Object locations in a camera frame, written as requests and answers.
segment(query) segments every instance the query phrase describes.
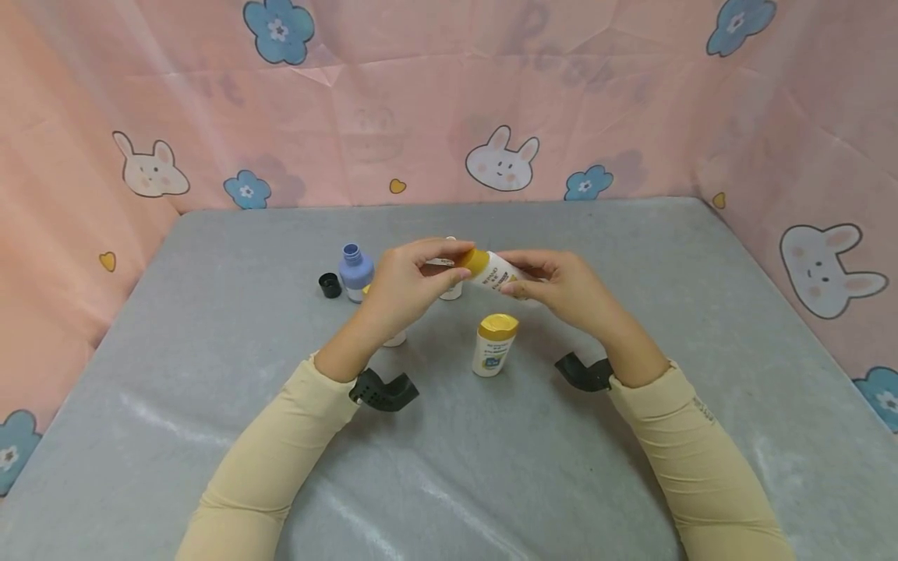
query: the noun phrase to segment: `yellow cap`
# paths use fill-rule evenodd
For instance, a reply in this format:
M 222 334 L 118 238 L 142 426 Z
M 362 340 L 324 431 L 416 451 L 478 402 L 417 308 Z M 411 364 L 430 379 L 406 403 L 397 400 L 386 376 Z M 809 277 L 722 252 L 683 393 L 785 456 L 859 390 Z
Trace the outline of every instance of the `yellow cap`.
M 480 251 L 477 248 L 468 251 L 455 261 L 456 267 L 466 268 L 471 271 L 471 276 L 477 276 L 487 268 L 489 264 L 489 254 L 486 251 Z
M 506 341 L 517 334 L 518 321 L 505 313 L 493 313 L 480 322 L 477 334 L 487 341 Z

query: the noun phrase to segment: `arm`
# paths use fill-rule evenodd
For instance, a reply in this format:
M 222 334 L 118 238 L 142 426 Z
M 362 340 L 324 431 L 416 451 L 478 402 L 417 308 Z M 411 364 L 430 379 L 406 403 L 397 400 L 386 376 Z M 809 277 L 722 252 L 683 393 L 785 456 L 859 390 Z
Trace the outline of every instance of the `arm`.
M 592 269 L 552 251 L 503 256 L 549 281 L 513 283 L 503 292 L 545 303 L 608 351 L 612 402 L 648 456 L 689 559 L 794 559 L 751 466 Z
M 299 487 L 358 410 L 352 386 L 303 361 L 224 456 L 177 559 L 273 559 Z
M 425 262 L 471 247 L 467 241 L 426 240 L 384 254 L 358 312 L 321 352 L 299 365 L 224 456 L 190 519 L 177 559 L 274 558 L 296 493 L 330 439 L 358 410 L 348 396 L 356 377 L 384 342 L 470 274 L 423 268 Z

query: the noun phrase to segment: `white bottle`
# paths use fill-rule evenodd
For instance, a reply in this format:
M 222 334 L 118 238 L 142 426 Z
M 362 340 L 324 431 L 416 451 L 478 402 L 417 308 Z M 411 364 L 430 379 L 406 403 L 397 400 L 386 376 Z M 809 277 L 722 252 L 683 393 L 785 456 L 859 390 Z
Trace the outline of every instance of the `white bottle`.
M 511 344 L 515 342 L 518 321 L 504 313 L 494 313 L 480 322 L 471 369 L 480 377 L 491 378 L 502 370 Z
M 471 271 L 471 278 L 468 279 L 468 282 L 496 291 L 505 283 L 515 280 L 533 280 L 533 277 L 492 251 L 481 251 L 475 248 L 462 255 L 455 265 Z
M 454 236 L 446 236 L 447 240 L 454 240 Z M 427 263 L 431 265 L 443 265 L 444 267 L 455 267 L 455 263 L 450 261 L 449 259 L 430 259 Z M 440 300 L 457 300 L 462 297 L 462 283 L 457 283 L 455 286 L 440 294 Z
M 368 296 L 368 290 L 371 288 L 371 285 L 367 285 L 362 289 L 362 295 Z M 402 343 L 405 343 L 405 329 L 396 334 L 396 337 L 390 339 L 383 346 L 399 346 Z

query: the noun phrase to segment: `finger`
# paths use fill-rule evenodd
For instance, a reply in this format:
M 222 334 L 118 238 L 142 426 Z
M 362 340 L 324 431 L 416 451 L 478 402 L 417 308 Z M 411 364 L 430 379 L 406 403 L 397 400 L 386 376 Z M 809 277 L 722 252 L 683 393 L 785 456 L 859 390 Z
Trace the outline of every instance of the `finger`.
M 425 263 L 424 265 L 421 266 L 421 275 L 437 276 L 440 273 L 444 273 L 451 268 L 452 268 L 452 266 L 437 265 L 436 263 Z
M 499 257 L 520 268 L 542 269 L 549 275 L 558 269 L 558 252 L 551 250 L 500 251 Z
M 545 280 L 550 280 L 552 278 L 552 273 L 549 273 L 541 268 L 533 268 L 533 267 L 519 267 L 522 271 L 524 271 L 527 275 L 542 278 Z
M 549 293 L 550 285 L 540 281 L 514 281 L 505 283 L 499 292 L 514 298 L 533 298 L 537 302 L 545 303 L 545 297 Z
M 447 256 L 445 259 L 457 257 L 474 248 L 473 241 L 447 240 L 446 238 L 431 238 L 411 243 L 409 252 L 412 259 L 419 265 L 423 265 L 430 259 Z
M 431 276 L 426 282 L 432 287 L 434 298 L 436 298 L 466 278 L 471 278 L 471 271 L 456 267 L 443 271 L 439 275 Z

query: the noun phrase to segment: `fabric wall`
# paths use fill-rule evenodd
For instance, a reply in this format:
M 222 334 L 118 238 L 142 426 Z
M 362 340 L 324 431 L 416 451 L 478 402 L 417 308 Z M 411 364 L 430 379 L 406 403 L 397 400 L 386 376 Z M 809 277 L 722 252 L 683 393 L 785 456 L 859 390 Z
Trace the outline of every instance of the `fabric wall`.
M 702 196 L 898 431 L 896 18 L 885 0 L 0 4 L 0 495 L 200 208 Z

